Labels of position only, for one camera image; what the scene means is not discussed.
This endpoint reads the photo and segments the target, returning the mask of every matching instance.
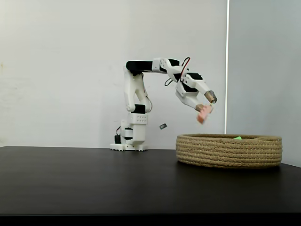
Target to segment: pink object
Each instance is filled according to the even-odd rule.
[[[199,112],[197,116],[197,120],[201,123],[204,124],[207,116],[211,112],[211,106],[205,105],[202,110]]]

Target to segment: gray wall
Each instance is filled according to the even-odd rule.
[[[227,133],[283,137],[301,167],[301,1],[230,0]]]

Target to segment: small dark object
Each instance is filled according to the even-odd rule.
[[[164,128],[166,128],[167,127],[167,125],[164,123],[164,124],[162,124],[162,125],[160,125],[160,129],[164,129]]]
[[[121,144],[121,136],[120,135],[115,135],[115,143]]]

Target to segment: red wire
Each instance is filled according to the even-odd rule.
[[[189,61],[190,61],[190,57],[189,57],[188,61],[186,62],[185,66],[183,67],[182,71],[181,71],[181,76],[180,76],[180,78],[182,77],[183,72],[184,72],[184,70],[185,70],[187,64],[189,63]]]

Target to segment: white wall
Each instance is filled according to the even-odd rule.
[[[174,84],[164,86],[167,75],[147,74],[150,148],[174,148],[182,133],[222,133],[226,4],[0,0],[1,145],[109,147],[127,114],[122,66],[155,57],[190,56],[219,101],[200,126]]]
[[[230,0],[227,133],[278,135],[301,166],[301,1]]]

